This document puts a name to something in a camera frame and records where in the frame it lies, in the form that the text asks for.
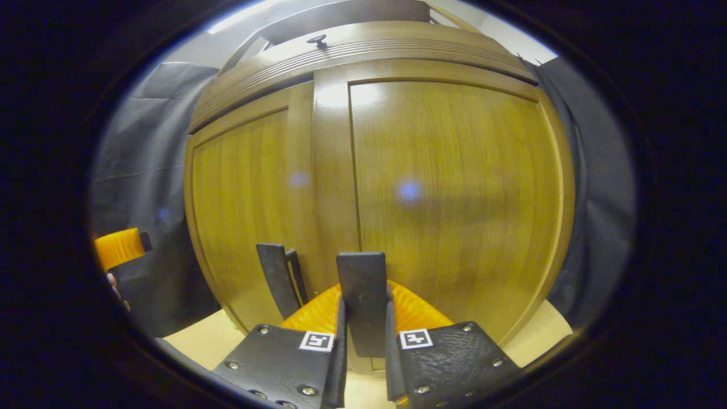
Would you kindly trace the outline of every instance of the wooden cabinet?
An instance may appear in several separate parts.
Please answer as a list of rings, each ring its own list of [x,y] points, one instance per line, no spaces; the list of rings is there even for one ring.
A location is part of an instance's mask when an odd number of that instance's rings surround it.
[[[571,232],[571,154],[543,91],[426,59],[312,74],[189,141],[190,233],[222,306],[243,331],[281,321],[258,242],[297,250],[311,297],[337,284],[338,253],[383,251],[389,278],[507,342]]]
[[[245,332],[282,320],[255,245],[298,251],[306,287],[327,288],[316,225],[310,120],[313,85],[253,101],[188,142],[185,201],[190,235],[218,301]]]

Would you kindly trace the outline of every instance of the screw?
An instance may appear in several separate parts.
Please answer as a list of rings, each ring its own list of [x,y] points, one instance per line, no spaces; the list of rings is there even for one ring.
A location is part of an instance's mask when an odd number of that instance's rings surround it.
[[[314,394],[317,394],[318,391],[316,391],[316,388],[312,388],[310,386],[306,386],[305,388],[302,388],[300,390],[300,393],[307,395],[307,396],[313,396]]]

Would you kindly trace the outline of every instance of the wood grain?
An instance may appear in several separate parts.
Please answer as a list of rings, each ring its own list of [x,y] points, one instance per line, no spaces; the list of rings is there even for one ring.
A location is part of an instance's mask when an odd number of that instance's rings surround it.
[[[188,143],[185,202],[198,261],[222,307],[246,333],[282,317],[257,257],[258,242],[295,249],[306,288],[321,281],[311,163],[312,84],[250,103]]]
[[[544,95],[497,73],[414,60],[328,68],[315,84],[313,121],[326,124],[315,138],[340,144],[328,163],[355,169],[345,220],[353,226],[355,200],[361,251],[385,252],[389,278],[508,341],[552,286],[571,228],[568,145]],[[321,242],[339,233],[321,229]]]
[[[305,42],[323,33],[326,49]],[[218,76],[202,92],[190,133],[267,92],[307,81],[314,70],[383,58],[451,61],[537,83],[521,61],[481,33],[412,21],[342,25],[286,41]]]
[[[336,256],[361,251],[358,241],[356,175],[351,151],[348,84],[335,77],[314,81],[313,177],[316,182],[322,279],[338,284]]]

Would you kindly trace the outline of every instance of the gray fabric backdrop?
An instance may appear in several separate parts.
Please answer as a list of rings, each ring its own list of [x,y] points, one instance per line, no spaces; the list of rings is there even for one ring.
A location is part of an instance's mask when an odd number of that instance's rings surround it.
[[[577,329],[609,299],[630,257],[636,222],[634,167],[627,135],[586,78],[561,57],[526,65],[553,102],[571,144],[574,226],[548,300]]]
[[[162,63],[119,106],[92,174],[99,236],[138,227],[154,250],[112,272],[148,335],[163,337],[219,309],[197,264],[184,210],[185,144],[194,105],[216,68]]]

